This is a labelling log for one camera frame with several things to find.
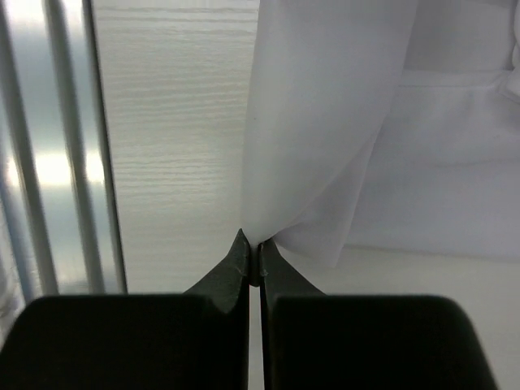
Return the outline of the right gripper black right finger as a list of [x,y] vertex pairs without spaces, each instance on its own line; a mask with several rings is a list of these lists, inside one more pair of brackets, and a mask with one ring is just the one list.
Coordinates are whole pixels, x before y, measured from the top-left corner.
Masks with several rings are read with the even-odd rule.
[[327,295],[258,249],[268,389],[494,389],[474,327],[431,295]]

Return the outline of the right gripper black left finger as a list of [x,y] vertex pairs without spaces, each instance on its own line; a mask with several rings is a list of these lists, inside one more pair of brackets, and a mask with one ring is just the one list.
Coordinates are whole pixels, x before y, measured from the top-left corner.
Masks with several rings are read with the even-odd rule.
[[42,297],[1,352],[4,389],[245,389],[249,243],[183,293]]

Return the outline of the white t shirt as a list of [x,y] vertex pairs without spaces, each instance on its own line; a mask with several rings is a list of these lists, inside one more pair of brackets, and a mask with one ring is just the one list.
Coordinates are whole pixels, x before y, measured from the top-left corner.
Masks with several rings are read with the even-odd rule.
[[241,226],[328,264],[518,259],[518,2],[260,2]]

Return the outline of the aluminium mounting rail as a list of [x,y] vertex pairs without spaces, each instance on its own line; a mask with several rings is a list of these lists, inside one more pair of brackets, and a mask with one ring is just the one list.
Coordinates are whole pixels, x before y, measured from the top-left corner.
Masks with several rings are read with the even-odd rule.
[[127,292],[90,1],[1,4],[1,316]]

